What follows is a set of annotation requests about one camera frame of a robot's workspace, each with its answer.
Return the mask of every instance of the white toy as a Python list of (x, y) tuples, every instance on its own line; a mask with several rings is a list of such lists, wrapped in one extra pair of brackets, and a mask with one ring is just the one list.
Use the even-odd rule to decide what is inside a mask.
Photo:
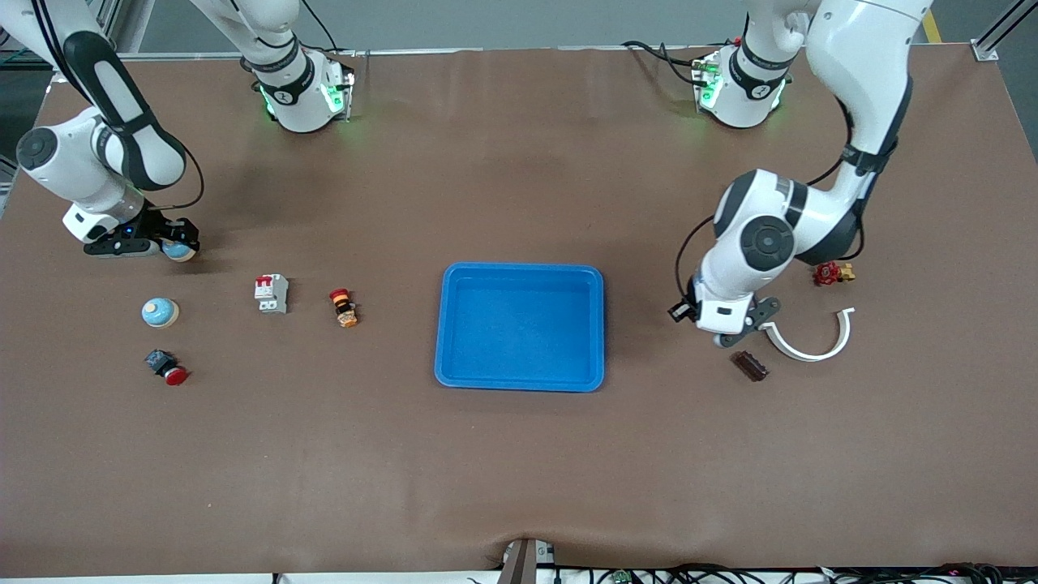
[(279, 273), (261, 275), (253, 298), (260, 301), (260, 312), (284, 314), (289, 309), (289, 278)]

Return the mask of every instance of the metal frame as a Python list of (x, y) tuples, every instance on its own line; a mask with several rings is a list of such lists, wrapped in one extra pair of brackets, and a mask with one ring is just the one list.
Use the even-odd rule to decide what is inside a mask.
[(999, 53), (994, 48), (1002, 43), (1007, 34), (1012, 32), (1016, 25), (1020, 24), (1034, 9), (1038, 7), (1038, 0), (1013, 0), (1012, 3), (991, 23), (991, 26), (981, 34), (979, 38), (969, 40), (973, 47), (974, 56), (978, 61), (996, 61)]

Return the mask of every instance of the brown tabletop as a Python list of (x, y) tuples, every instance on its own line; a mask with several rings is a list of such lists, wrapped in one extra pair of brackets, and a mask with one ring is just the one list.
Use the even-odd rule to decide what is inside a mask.
[[(270, 121), (235, 61), (133, 63), (208, 193), (203, 251), (98, 259), (21, 178), (0, 225), (0, 575), (482, 568), (520, 536), (562, 562), (1038, 563), (1038, 170), (991, 63), (918, 47), (901, 146), (857, 279), (792, 265), (766, 288), (803, 364), (729, 353), (665, 311), (674, 254), (726, 185), (808, 179), (843, 144), (803, 59), (744, 131), (695, 113), (643, 54), (357, 59), (356, 116)], [(54, 87), (42, 122), (83, 107)], [(155, 200), (194, 194), (189, 174)], [(710, 244), (694, 242), (689, 272)], [(439, 286), (457, 260), (597, 266), (594, 394), (446, 389)], [(253, 278), (291, 278), (265, 315)], [(355, 289), (337, 327), (328, 291)], [(180, 321), (152, 330), (153, 297)], [(170, 389), (142, 363), (174, 353)]]

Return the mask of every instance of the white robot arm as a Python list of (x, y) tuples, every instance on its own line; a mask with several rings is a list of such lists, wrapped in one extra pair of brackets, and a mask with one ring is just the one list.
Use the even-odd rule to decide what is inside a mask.
[[(754, 316), (760, 313), (752, 313), (756, 291), (781, 274), (794, 257), (815, 265), (847, 251), (861, 229), (862, 214), (876, 176), (897, 145), (898, 129), (911, 96), (908, 48), (931, 1), (818, 3), (805, 36), (808, 60), (815, 75), (843, 105), (852, 129), (836, 184), (824, 191), (761, 169), (736, 178), (725, 191), (714, 215), (717, 242), (689, 281), (683, 303), (672, 309), (675, 321), (693, 316), (696, 327), (718, 334), (719, 343), (738, 341), (761, 325)], [(803, 2), (775, 3), (787, 8), (794, 4), (804, 6)], [(788, 36), (792, 38), (789, 43), (794, 43), (802, 19), (782, 10), (773, 11), (772, 18), (770, 29), (776, 31), (775, 37)], [(750, 30), (753, 24), (759, 24), (753, 21), (752, 15)], [(765, 53), (757, 48), (765, 45), (772, 51), (769, 58), (787, 54), (773, 52), (784, 45), (777, 39), (760, 45), (756, 36), (748, 39), (755, 54)], [(730, 54), (739, 54), (726, 49)], [(742, 63), (738, 56), (729, 59)], [(741, 85), (730, 86), (728, 80), (719, 83), (723, 88), (712, 95), (713, 113), (719, 119), (725, 121), (722, 115), (741, 112), (745, 124), (753, 124), (767, 115), (770, 103), (759, 106), (746, 99)]]
[(31, 130), (18, 144), (25, 171), (72, 201), (65, 226), (93, 255), (198, 249), (190, 221), (167, 220), (138, 189), (154, 191), (184, 174), (185, 148), (159, 124), (133, 78), (82, 0), (6, 0), (0, 26), (47, 59), (91, 104), (79, 115)]
[(298, 0), (191, 1), (242, 52), (267, 111), (284, 129), (312, 132), (349, 118), (353, 71), (300, 44), (292, 32)]

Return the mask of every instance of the blue tray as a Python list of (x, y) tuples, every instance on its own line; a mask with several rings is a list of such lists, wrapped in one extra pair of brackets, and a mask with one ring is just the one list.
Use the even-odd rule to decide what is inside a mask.
[(443, 273), (436, 379), (448, 388), (592, 392), (605, 378), (602, 274), (458, 262)]

